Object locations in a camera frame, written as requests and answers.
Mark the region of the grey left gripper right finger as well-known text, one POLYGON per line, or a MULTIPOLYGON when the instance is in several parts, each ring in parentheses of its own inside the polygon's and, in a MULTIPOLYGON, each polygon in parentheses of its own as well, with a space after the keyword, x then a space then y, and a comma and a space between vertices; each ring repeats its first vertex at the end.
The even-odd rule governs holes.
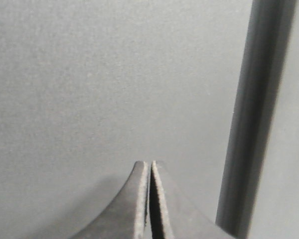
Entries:
POLYGON ((150 169, 149 217, 153 239, 233 238, 195 207, 159 161, 150 169))

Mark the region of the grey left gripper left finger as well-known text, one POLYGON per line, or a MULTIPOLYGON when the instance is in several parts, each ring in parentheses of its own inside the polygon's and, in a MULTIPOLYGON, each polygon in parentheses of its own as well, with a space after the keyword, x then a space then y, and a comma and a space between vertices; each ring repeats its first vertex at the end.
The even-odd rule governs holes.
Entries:
POLYGON ((149 166, 137 161, 109 205, 73 239, 142 239, 147 217, 149 166))

